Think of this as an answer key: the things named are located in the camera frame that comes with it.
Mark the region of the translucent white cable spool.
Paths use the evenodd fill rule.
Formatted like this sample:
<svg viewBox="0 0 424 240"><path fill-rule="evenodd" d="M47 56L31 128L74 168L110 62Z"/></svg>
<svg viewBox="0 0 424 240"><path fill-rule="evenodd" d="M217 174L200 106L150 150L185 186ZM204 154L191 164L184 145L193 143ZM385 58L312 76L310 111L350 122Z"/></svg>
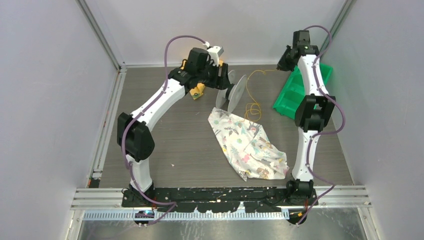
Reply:
<svg viewBox="0 0 424 240"><path fill-rule="evenodd" d="M228 79L230 86L226 89L219 90L215 107L222 109L222 106L228 102L227 112L232 113L240 102L247 85L247 76L243 75L240 79L236 77L236 71L230 70L228 73Z"/></svg>

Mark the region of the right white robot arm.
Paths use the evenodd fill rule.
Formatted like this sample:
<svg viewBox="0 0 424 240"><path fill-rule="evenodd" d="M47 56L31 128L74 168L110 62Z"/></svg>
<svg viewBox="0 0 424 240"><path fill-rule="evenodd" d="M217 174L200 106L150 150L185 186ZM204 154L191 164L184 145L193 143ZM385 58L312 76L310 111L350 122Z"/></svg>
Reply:
<svg viewBox="0 0 424 240"><path fill-rule="evenodd" d="M335 97L327 91L320 70L320 51L310 40L307 29L293 33L292 45L277 63L279 71L300 71L304 97L294 115L298 128L298 148L291 179L286 183L285 200L299 205L315 194L313 172L316 148L321 132L328 125Z"/></svg>

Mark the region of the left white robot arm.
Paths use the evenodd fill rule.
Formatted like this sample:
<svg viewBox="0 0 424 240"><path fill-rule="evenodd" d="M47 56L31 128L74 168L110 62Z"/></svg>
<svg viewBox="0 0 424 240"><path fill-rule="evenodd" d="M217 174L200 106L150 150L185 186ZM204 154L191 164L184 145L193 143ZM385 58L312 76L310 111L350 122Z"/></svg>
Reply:
<svg viewBox="0 0 424 240"><path fill-rule="evenodd" d="M151 131L160 118L198 84L218 90L217 108L228 100L235 84L228 64L220 60L223 52L221 46L192 48L188 58L167 74L164 84L146 103L130 114L123 112L118 116L117 142L130 170L130 189L136 191L134 200L141 207L154 201L149 157L155 148Z"/></svg>

